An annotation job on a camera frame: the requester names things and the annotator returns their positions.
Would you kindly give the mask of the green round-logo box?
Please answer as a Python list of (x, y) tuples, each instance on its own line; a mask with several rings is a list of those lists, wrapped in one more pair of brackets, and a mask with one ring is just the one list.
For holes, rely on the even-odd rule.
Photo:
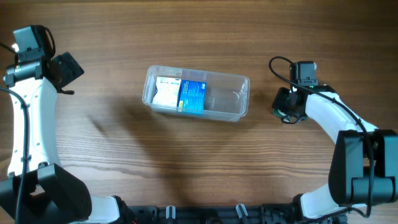
[(278, 109), (273, 109), (272, 114), (280, 119), (282, 119), (285, 116), (285, 113), (281, 112), (281, 110)]

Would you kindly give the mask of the clear plastic container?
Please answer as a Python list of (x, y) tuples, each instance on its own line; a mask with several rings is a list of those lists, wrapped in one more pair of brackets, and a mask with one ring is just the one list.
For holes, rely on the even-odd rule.
[(237, 122), (248, 112), (249, 93), (244, 75), (153, 65), (142, 101), (159, 113)]

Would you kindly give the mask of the blue medicine box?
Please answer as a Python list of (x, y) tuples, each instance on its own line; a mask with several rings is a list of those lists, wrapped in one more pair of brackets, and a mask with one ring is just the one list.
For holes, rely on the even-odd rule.
[(178, 97), (178, 112), (202, 114), (205, 104), (206, 82), (182, 80)]

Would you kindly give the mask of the white medicine box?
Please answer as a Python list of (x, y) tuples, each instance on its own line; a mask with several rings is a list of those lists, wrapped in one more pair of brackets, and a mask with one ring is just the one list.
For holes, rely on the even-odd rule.
[(161, 106), (177, 106), (178, 94), (182, 80), (172, 77), (157, 77), (153, 104)]

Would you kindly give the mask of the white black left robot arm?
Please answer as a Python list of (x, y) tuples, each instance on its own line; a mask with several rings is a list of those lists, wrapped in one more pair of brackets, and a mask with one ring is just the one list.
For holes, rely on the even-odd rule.
[(52, 33), (42, 25), (14, 31), (15, 62), (3, 91), (14, 112), (14, 144), (1, 206), (16, 223), (127, 223), (131, 211), (117, 196), (89, 193), (58, 156), (55, 104), (65, 87), (83, 74), (70, 53), (57, 55)]

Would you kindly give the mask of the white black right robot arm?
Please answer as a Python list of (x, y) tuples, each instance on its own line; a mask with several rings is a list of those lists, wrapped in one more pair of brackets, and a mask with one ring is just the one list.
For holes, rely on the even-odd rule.
[(282, 123), (312, 119), (335, 144), (328, 182), (295, 196), (291, 219), (315, 223), (347, 212), (367, 218), (374, 206), (397, 201), (397, 133), (362, 120), (334, 89), (319, 84), (316, 69), (313, 61), (290, 62), (290, 86), (272, 104)]

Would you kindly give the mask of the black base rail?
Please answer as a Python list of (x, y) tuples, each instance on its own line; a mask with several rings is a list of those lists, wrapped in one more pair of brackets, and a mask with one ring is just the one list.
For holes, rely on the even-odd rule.
[(136, 223), (156, 224), (271, 224), (298, 223), (291, 204), (263, 204), (229, 207), (157, 207), (130, 206), (136, 215)]

